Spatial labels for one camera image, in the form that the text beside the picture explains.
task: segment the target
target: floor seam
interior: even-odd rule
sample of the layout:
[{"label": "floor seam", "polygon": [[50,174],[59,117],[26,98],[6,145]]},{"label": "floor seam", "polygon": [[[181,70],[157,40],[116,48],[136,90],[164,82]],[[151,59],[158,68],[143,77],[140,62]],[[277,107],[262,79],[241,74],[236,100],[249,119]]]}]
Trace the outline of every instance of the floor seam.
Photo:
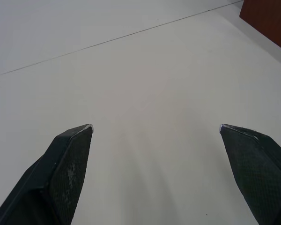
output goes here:
[{"label": "floor seam", "polygon": [[88,48],[92,48],[92,47],[95,47],[95,46],[98,46],[98,45],[103,45],[103,44],[106,44],[106,43],[108,43],[108,42],[115,41],[115,40],[118,40],[118,39],[121,39],[121,38],[125,38],[125,37],[131,36],[131,35],[134,35],[134,34],[138,34],[138,33],[141,33],[141,32],[147,31],[147,30],[151,30],[151,29],[154,29],[154,28],[157,28],[157,27],[161,27],[161,26],[170,24],[170,23],[174,23],[174,22],[177,22],[177,21],[180,21],[180,20],[184,20],[184,19],[187,19],[187,18],[196,16],[196,15],[200,15],[200,14],[203,14],[203,13],[206,13],[206,12],[210,12],[210,11],[213,11],[213,10],[216,10],[216,9],[219,9],[219,8],[222,8],[222,7],[225,7],[225,6],[233,5],[233,4],[236,4],[236,3],[241,2],[241,1],[243,1],[243,0],[239,0],[239,1],[236,1],[236,2],[233,2],[233,3],[229,3],[229,4],[224,5],[224,6],[219,6],[219,7],[210,9],[210,10],[206,10],[206,11],[204,11],[204,12],[200,12],[200,13],[194,14],[194,15],[189,15],[189,16],[183,17],[183,18],[181,18],[181,19],[177,19],[177,20],[174,20],[174,21],[171,21],[171,22],[166,22],[166,23],[163,23],[163,24],[160,24],[160,25],[157,25],[157,26],[154,26],[154,27],[150,27],[150,28],[147,28],[147,29],[144,29],[144,30],[140,30],[140,31],[137,31],[137,32],[134,32],[134,33],[131,33],[131,34],[127,34],[127,35],[124,35],[124,36],[121,36],[121,37],[117,37],[117,38],[114,38],[114,39],[111,39],[111,40],[108,40],[108,41],[101,42],[101,43],[99,43],[99,44],[91,45],[91,46],[88,46],[88,47],[85,47],[85,48],[82,48],[82,49],[78,49],[78,50],[73,51],[73,52],[69,52],[69,53],[66,53],[66,54],[63,54],[63,55],[60,55],[60,56],[56,56],[56,57],[47,59],[47,60],[43,60],[43,61],[40,61],[40,62],[36,62],[36,63],[30,64],[30,65],[28,65],[28,66],[24,66],[24,67],[21,67],[21,68],[18,68],[18,69],[10,70],[10,71],[8,71],[8,72],[5,72],[5,73],[0,74],[0,76],[1,76],[1,75],[4,75],[4,74],[12,73],[12,72],[17,71],[17,70],[20,70],[20,69],[24,69],[24,68],[27,68],[27,67],[31,67],[31,66],[40,64],[40,63],[42,63],[42,62],[47,62],[47,61],[54,60],[54,59],[57,59],[57,58],[60,58],[60,57],[66,56],[66,55],[70,55],[70,54],[72,54],[72,53],[76,53],[76,52],[79,52],[79,51],[82,51],[82,50],[85,50],[85,49],[88,49]]}]

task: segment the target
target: white surface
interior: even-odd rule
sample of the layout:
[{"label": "white surface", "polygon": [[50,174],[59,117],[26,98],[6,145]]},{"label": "white surface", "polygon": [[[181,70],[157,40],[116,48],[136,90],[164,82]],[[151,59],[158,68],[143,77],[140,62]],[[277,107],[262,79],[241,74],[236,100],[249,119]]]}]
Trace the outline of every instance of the white surface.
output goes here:
[{"label": "white surface", "polygon": [[92,123],[73,225],[256,225],[218,130],[281,146],[281,63],[240,6],[0,76],[0,205],[54,136]]},{"label": "white surface", "polygon": [[0,74],[237,0],[0,0]]}]

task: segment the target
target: white floor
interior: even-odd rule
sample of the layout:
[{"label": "white floor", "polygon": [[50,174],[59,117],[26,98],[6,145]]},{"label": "white floor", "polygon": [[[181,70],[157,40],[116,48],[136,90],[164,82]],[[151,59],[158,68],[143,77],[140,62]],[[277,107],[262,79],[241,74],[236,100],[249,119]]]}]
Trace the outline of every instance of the white floor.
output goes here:
[{"label": "white floor", "polygon": [[281,146],[281,49],[241,5],[0,75],[0,205],[54,136],[92,123],[73,225],[256,225],[218,128]]}]

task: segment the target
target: textured black plastic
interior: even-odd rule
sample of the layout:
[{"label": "textured black plastic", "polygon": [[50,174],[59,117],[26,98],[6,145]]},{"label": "textured black plastic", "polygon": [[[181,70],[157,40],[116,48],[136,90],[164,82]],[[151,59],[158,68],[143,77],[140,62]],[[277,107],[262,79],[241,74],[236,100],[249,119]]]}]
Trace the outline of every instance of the textured black plastic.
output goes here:
[{"label": "textured black plastic", "polygon": [[0,225],[69,225],[84,182],[93,129],[56,136],[0,207]]},{"label": "textured black plastic", "polygon": [[70,225],[79,200],[88,163],[87,133],[75,136],[51,179],[49,194],[63,225]]},{"label": "textured black plastic", "polygon": [[270,137],[231,125],[221,135],[235,181],[260,225],[281,224],[281,148]]}]

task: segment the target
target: wooden furniture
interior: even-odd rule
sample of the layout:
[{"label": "wooden furniture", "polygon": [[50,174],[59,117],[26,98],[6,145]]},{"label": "wooden furniture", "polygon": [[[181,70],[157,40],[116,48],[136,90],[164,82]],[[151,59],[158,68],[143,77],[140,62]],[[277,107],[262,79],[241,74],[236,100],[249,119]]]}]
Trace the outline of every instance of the wooden furniture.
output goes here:
[{"label": "wooden furniture", "polygon": [[244,0],[240,18],[281,47],[281,0]]}]

